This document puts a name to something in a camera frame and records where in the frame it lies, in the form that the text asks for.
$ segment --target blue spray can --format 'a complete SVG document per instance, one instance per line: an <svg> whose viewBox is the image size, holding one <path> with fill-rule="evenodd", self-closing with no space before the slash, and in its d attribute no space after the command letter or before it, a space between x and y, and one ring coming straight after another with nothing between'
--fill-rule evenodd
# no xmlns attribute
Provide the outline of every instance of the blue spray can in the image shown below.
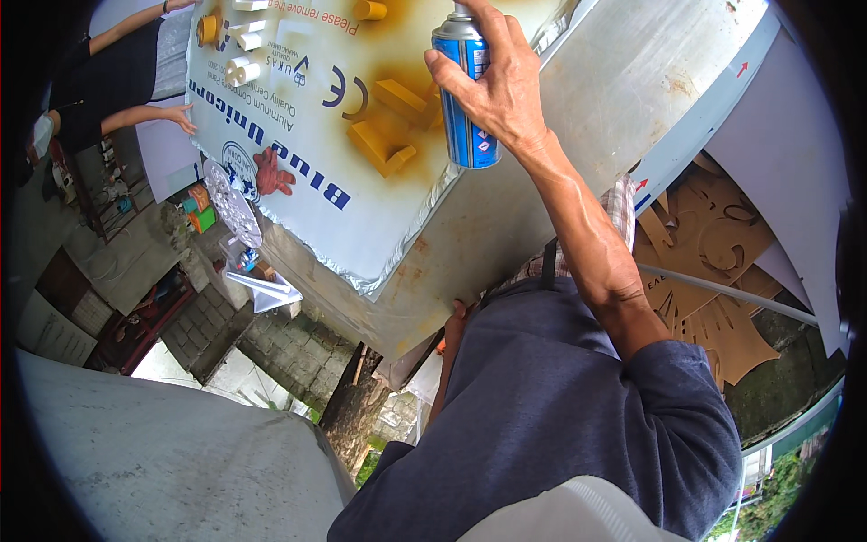
<svg viewBox="0 0 867 542"><path fill-rule="evenodd" d="M479 79L491 64L490 50L479 33L478 24L460 3L454 4L454 13L433 31L432 42L434 49L457 62L474 80ZM483 169L499 162L497 140L474 125L452 95L442 90L441 96L449 158L470 169Z"/></svg>

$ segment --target man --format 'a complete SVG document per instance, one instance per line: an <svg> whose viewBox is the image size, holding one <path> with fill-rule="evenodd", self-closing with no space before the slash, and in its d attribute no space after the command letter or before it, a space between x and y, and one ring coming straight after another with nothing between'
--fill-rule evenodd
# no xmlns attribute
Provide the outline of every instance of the man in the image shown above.
<svg viewBox="0 0 867 542"><path fill-rule="evenodd" d="M85 36L69 51L52 83L48 110L27 142L32 167L48 152L52 137L75 154L105 134L144 121L174 121L188 134L195 133L185 113L192 105L145 105L184 93L192 14L168 20L162 16L194 1L166 0L93 39Z"/></svg>
<svg viewBox="0 0 867 542"><path fill-rule="evenodd" d="M546 127L539 59L518 21L487 0L464 4L490 44L488 71L474 82L439 52L425 61L530 174L559 247L469 317L455 303L426 433L415 448L386 446L329 539L455 540L582 475L698 539L740 482L740 439L704 351L671 340L629 248Z"/></svg>

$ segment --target woman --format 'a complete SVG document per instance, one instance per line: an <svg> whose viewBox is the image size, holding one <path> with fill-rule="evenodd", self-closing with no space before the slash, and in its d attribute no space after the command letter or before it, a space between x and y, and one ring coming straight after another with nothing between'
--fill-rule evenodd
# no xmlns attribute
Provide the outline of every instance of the woman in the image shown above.
<svg viewBox="0 0 867 542"><path fill-rule="evenodd" d="M48 111L30 135L31 166L48 152L52 137L67 153L78 153L109 132L144 121L174 121L188 134L195 133L184 113L192 105L145 105L184 92L192 13L162 16L193 2L166 0L95 38L85 36L69 52L52 82Z"/></svg>

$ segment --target white rod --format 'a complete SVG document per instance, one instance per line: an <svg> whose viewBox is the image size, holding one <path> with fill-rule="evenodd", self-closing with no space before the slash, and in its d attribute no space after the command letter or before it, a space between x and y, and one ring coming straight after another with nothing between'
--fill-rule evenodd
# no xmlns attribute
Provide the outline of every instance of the white rod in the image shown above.
<svg viewBox="0 0 867 542"><path fill-rule="evenodd" d="M737 299L740 299L741 301L757 304L759 307L773 310L774 312L778 312L779 314L794 318L795 320L811 325L814 328L818 327L818 320L814 315L810 314L809 312L803 312L802 310L795 309L794 307L790 307L789 305L778 303L776 301L773 301L772 299L765 299L761 296L757 296L743 290L738 290L737 288L731 288L729 286L717 284L703 278L692 277L690 275L684 275L682 273L677 273L674 271L667 271L658 267L653 267L651 265L638 264L638 269L647 273L653 273L655 275L663 275L664 277L676 278L677 280L692 284L693 286L706 288L720 294L735 297Z"/></svg>
<svg viewBox="0 0 867 542"><path fill-rule="evenodd" d="M734 519L732 521L732 531L728 534L729 542L734 540L734 530L738 528L738 514L740 514L740 503L744 499L744 486L746 485L746 457L740 460L740 493L738 494L738 505L734 508Z"/></svg>

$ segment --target rusty metal surface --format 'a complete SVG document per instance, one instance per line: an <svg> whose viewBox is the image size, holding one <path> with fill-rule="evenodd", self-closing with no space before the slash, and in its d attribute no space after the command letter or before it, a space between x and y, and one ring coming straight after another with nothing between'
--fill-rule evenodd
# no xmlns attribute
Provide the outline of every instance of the rusty metal surface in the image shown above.
<svg viewBox="0 0 867 542"><path fill-rule="evenodd" d="M602 0L541 73L545 118L599 196L701 97L755 29L761 0ZM524 170L508 153L468 171L442 201L375 303L260 216L259 251L323 321L395 360L452 311L507 278L553 237Z"/></svg>

